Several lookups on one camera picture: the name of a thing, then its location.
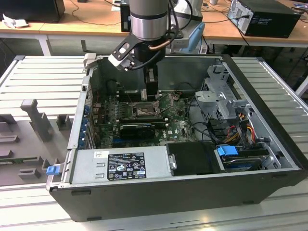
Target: copper tube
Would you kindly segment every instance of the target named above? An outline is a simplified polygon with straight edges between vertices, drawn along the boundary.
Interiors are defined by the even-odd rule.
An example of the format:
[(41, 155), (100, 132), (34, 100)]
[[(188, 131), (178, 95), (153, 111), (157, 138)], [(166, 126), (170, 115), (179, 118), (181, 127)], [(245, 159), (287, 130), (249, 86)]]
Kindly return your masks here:
[(158, 51), (166, 46), (168, 46), (170, 44), (170, 40), (166, 41), (166, 42), (163, 42), (162, 44), (159, 44), (155, 47), (152, 47), (152, 46), (149, 46), (149, 50), (150, 51)]

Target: blue latch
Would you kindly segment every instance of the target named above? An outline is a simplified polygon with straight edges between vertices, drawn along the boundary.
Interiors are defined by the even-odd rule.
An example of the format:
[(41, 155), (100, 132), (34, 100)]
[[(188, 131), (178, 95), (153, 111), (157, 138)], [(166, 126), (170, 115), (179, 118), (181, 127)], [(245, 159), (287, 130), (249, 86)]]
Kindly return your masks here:
[(48, 176), (50, 176), (50, 175), (59, 175), (60, 174), (60, 166), (59, 165), (49, 166), (47, 168), (46, 174)]
[(238, 155), (238, 152), (235, 146), (220, 146), (217, 148), (219, 156), (227, 156), (227, 155)]

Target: computer case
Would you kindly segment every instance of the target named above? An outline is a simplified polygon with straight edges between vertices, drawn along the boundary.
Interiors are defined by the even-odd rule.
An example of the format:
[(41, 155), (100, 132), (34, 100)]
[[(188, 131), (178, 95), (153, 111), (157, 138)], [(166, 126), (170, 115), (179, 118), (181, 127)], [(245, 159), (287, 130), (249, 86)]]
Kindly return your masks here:
[(0, 15), (27, 22), (57, 23), (64, 14), (63, 0), (2, 0)]
[(227, 15), (244, 35), (273, 38), (288, 38), (300, 16), (275, 0), (233, 0)]

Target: motherboard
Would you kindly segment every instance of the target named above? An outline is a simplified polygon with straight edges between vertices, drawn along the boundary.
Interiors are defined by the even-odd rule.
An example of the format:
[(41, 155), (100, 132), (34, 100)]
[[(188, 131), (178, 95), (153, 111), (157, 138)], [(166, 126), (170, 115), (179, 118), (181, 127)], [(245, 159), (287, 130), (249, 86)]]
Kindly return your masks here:
[(154, 102), (135, 101), (128, 94), (108, 96), (101, 103), (101, 148), (196, 141), (187, 118), (189, 100), (174, 92), (164, 93)]

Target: warning label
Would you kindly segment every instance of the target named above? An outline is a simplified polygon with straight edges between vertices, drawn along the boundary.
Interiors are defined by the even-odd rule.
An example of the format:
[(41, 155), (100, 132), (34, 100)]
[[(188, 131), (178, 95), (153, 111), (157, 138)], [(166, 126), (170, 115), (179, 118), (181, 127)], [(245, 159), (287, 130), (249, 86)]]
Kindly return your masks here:
[(146, 178), (144, 153), (108, 155), (108, 180)]

